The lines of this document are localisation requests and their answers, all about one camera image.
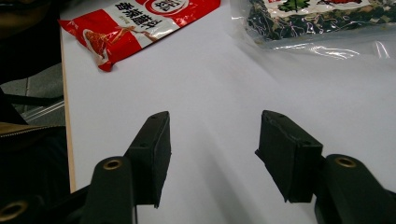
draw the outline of transparent plastic wrap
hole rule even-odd
[[[237,38],[260,49],[345,59],[396,53],[395,0],[231,0]]]

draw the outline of wooden edge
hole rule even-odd
[[[64,81],[64,114],[66,121],[67,158],[69,162],[70,192],[73,193],[76,191],[76,172],[75,172],[74,155],[73,155],[72,132],[70,126],[69,99],[67,95],[67,80],[66,80],[66,72],[64,66],[64,44],[62,41],[63,39],[62,31],[60,32],[61,32],[62,74]]]

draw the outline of printed logo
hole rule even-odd
[[[157,15],[176,14],[189,5],[189,0],[148,0],[146,9]]]

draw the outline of plastic bag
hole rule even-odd
[[[61,26],[110,71],[123,60],[216,9],[220,0],[125,0]]]
[[[381,39],[393,41],[396,32],[394,0],[232,0],[231,3],[233,20],[242,31],[240,37],[260,49],[308,49],[327,56],[330,49],[335,58],[344,59],[359,54],[347,49],[356,41],[374,44],[379,41],[383,46]]]

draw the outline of white surface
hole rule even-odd
[[[85,1],[73,19],[112,1]],[[78,189],[100,160],[122,155],[150,115],[171,116],[172,158],[159,209],[139,223],[316,223],[314,201],[284,203],[254,151],[261,113],[283,113],[324,145],[323,156],[364,162],[396,190],[396,61],[375,53],[347,60],[258,52],[233,39],[229,1],[153,46],[96,68],[63,31]]]

